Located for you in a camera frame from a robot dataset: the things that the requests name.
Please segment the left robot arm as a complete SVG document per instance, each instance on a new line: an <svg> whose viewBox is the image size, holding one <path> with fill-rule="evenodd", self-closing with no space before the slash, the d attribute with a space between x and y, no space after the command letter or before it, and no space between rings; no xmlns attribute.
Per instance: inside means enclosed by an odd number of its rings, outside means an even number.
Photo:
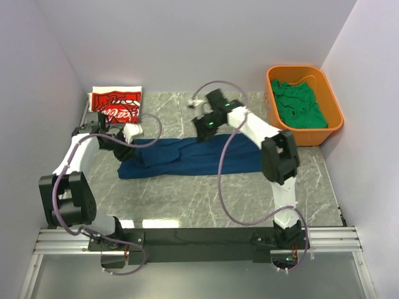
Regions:
<svg viewBox="0 0 399 299"><path fill-rule="evenodd" d="M133 137L140 133L140 125L109 125L104 114L87 114L86 119L72 132L70 148L61 164L52 174L39 180L44 214L50 229L61 226L54 211L54 206L57 206L68 228L76 226L78 232L103 242L110 250L118 250L123 246L125 236L119 219L97 210L85 172L99 150L113 152L119 161L134 156L133 148L104 138L103 135L132 144Z"/></svg>

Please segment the dark blue t-shirt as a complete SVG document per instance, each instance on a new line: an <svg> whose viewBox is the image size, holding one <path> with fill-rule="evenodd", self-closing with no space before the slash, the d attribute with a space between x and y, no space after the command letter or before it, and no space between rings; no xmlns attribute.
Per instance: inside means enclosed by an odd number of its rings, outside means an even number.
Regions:
<svg viewBox="0 0 399 299"><path fill-rule="evenodd" d="M135 157L121 162L120 179L156 176L205 176L218 173L219 159L229 134L220 134L203 143L197 138L165 138L147 148L136 148ZM261 171L261 152L246 136L237 134L224 156L223 174Z"/></svg>

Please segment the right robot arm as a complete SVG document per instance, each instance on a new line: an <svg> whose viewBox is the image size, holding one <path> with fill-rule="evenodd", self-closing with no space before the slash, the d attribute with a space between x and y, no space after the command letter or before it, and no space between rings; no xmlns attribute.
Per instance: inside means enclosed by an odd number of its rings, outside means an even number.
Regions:
<svg viewBox="0 0 399 299"><path fill-rule="evenodd" d="M192 97L188 106L196 112L192 122L199 142L209 140L220 126L228 125L259 148L261 171L271 184L274 199L274 243L282 249L292 247L304 224L295 210L299 155L292 132L266 123L239 100L229 101L220 89L204 100Z"/></svg>

